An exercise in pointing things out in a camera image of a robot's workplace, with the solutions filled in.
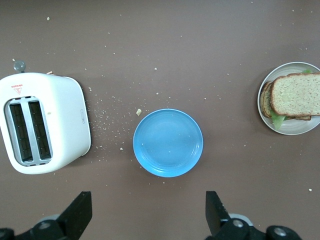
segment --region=plate rim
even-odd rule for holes
[[[151,169],[148,169],[146,168],[146,166],[143,164],[145,161],[141,161],[138,157],[137,157],[137,153],[136,153],[136,147],[135,147],[135,140],[136,140],[136,136],[137,136],[137,131],[139,130],[139,127],[143,124],[143,122],[149,118],[151,115],[154,115],[154,114],[157,114],[159,112],[163,112],[163,111],[173,111],[175,113],[180,113],[180,114],[183,114],[185,117],[187,117],[188,119],[190,119],[193,123],[194,123],[194,126],[196,127],[196,130],[197,132],[199,132],[200,134],[200,142],[197,142],[197,144],[199,145],[199,148],[198,148],[198,154],[196,155],[196,160],[192,161],[192,164],[187,168],[187,170],[184,170],[182,172],[179,172],[178,174],[173,174],[174,171],[176,171],[176,169],[173,171],[173,170],[166,170],[166,171],[158,171],[156,170],[152,164],[150,164],[151,166]],[[136,126],[135,128],[135,131],[134,131],[134,134],[133,134],[133,138],[132,138],[132,146],[133,146],[133,152],[134,152],[134,155],[135,155],[135,158],[137,159],[137,161],[139,162],[139,164],[146,170],[148,171],[149,173],[155,175],[155,176],[158,176],[158,177],[163,177],[163,178],[174,178],[174,177],[178,177],[178,176],[181,176],[183,174],[186,174],[187,172],[189,172],[197,163],[198,161],[200,160],[201,156],[202,156],[202,152],[203,152],[203,148],[204,148],[204,137],[203,137],[203,134],[202,134],[202,131],[201,131],[201,128],[200,126],[198,125],[198,123],[187,113],[181,111],[181,110],[178,110],[178,109],[174,109],[174,108],[162,108],[162,109],[158,109],[158,110],[155,110],[153,112],[150,112],[148,115],[146,115],[140,122],[139,124]]]
[[[260,85],[259,91],[258,91],[258,96],[257,96],[257,108],[258,108],[259,115],[260,115],[260,117],[262,118],[262,121],[263,121],[271,130],[273,130],[274,132],[279,133],[279,134],[282,134],[282,135],[288,135],[288,136],[295,136],[295,135],[300,135],[300,134],[307,133],[307,132],[311,131],[312,129],[314,129],[315,127],[317,127],[317,126],[320,124],[320,117],[319,117],[318,123],[317,123],[315,126],[313,126],[312,128],[310,128],[310,129],[308,129],[308,130],[306,130],[306,131],[299,132],[299,133],[285,133],[285,132],[276,130],[276,129],[274,129],[273,127],[271,127],[271,126],[269,125],[269,123],[266,122],[266,117],[263,116],[263,114],[262,114],[262,112],[261,112],[260,97],[261,97],[261,91],[262,91],[262,88],[263,88],[264,84],[265,84],[266,82],[273,82],[273,81],[274,81],[274,80],[268,81],[268,78],[269,78],[274,72],[278,71],[279,69],[281,69],[281,68],[283,68],[283,67],[285,67],[285,66],[287,66],[287,65],[293,65],[293,64],[302,64],[302,65],[311,66],[311,67],[317,69],[317,70],[320,72],[320,68],[317,67],[317,66],[315,66],[315,65],[313,65],[313,64],[311,64],[311,63],[307,63],[307,62],[303,62],[303,61],[292,61],[292,62],[284,63],[284,64],[276,67],[275,69],[273,69],[271,72],[269,72],[269,74],[263,79],[263,81],[262,81],[262,83],[261,83],[261,85]]]

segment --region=sandwich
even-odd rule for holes
[[[312,116],[320,116],[320,72],[291,73],[266,82],[260,109],[276,130],[286,120],[310,121]]]

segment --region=screw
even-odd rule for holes
[[[276,228],[274,229],[274,232],[275,232],[277,235],[281,236],[281,237],[287,236],[285,230],[283,230],[283,229],[280,228],[280,227],[276,227]]]
[[[242,228],[244,226],[244,224],[242,223],[242,221],[238,220],[238,219],[235,219],[233,220],[233,225],[235,225],[236,227],[238,228]]]
[[[43,222],[41,222],[39,229],[43,230],[43,229],[47,229],[48,227],[50,227],[50,223],[43,221]]]

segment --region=lettuce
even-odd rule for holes
[[[306,69],[303,72],[301,72],[302,74],[312,74],[312,71],[310,69]]]
[[[271,110],[270,113],[271,113],[271,119],[272,119],[272,123],[274,125],[275,130],[279,130],[282,123],[285,120],[287,120],[288,117],[284,115],[278,115],[273,110]]]

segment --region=toaster lever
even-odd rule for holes
[[[14,70],[16,70],[19,73],[24,73],[25,69],[26,69],[26,64],[24,61],[22,60],[18,60],[18,61],[14,61],[14,65],[13,65]]]

